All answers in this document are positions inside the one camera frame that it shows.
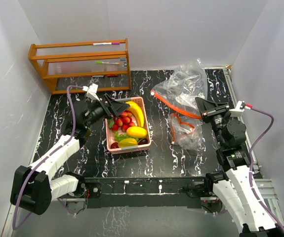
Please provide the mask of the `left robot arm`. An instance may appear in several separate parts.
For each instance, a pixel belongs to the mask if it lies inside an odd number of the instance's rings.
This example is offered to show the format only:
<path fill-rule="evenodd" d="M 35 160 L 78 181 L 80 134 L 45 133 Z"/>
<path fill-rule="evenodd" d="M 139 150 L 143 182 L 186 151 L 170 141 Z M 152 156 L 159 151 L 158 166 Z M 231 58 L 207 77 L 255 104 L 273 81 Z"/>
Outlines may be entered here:
<path fill-rule="evenodd" d="M 54 178 L 58 169 L 86 143 L 90 127 L 99 120 L 119 117 L 129 105 L 112 99 L 108 94 L 91 105 L 86 101 L 70 103 L 72 119 L 58 142 L 36 162 L 15 170 L 10 202 L 17 208 L 42 215 L 50 203 L 71 193 L 81 197 L 85 193 L 84 178 L 67 173 Z"/>

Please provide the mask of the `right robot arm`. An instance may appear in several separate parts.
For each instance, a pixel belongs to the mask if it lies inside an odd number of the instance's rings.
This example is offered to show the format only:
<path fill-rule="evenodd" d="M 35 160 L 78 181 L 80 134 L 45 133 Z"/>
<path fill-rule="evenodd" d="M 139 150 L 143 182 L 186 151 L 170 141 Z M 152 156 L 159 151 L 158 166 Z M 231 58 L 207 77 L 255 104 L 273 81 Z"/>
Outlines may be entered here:
<path fill-rule="evenodd" d="M 230 109 L 196 97 L 204 123 L 209 123 L 218 143 L 216 156 L 222 171 L 208 173 L 204 191 L 217 196 L 231 215 L 241 237 L 284 237 L 284 225 L 267 207 L 253 177 L 252 152 L 246 153 L 246 125 L 238 120 L 252 105 L 238 101 Z"/>

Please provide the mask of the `green grape bunch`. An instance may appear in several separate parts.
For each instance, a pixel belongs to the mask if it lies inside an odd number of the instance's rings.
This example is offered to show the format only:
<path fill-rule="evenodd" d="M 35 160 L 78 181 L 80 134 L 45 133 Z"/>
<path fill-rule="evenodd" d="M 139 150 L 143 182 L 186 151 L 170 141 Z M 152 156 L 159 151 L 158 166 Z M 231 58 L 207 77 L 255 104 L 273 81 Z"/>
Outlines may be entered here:
<path fill-rule="evenodd" d="M 116 142 L 120 142 L 123 139 L 129 138 L 126 133 L 118 133 L 117 131 L 114 133 L 114 139 Z"/>

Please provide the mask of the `clear zip bag orange zipper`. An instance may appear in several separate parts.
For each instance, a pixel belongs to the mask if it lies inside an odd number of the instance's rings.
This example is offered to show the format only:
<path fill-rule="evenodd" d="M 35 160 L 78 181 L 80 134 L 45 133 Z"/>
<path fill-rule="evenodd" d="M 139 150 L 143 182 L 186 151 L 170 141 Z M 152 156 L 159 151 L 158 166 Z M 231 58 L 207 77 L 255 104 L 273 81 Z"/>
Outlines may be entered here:
<path fill-rule="evenodd" d="M 180 65 L 169 79 L 156 84 L 151 95 L 170 109 L 193 119 L 201 119 L 196 98 L 207 98 L 207 77 L 199 58 Z"/>

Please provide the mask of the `red strawberry bunch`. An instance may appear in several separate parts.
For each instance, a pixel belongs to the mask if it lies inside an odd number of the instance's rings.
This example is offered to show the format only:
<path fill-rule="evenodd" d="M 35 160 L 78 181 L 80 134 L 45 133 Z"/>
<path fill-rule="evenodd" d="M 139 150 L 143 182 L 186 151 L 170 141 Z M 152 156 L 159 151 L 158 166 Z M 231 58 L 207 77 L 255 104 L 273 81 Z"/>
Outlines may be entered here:
<path fill-rule="evenodd" d="M 119 117 L 113 117 L 108 120 L 108 128 L 112 132 L 126 132 L 128 128 L 136 126 L 132 120 L 133 114 L 129 111 L 124 111 Z"/>

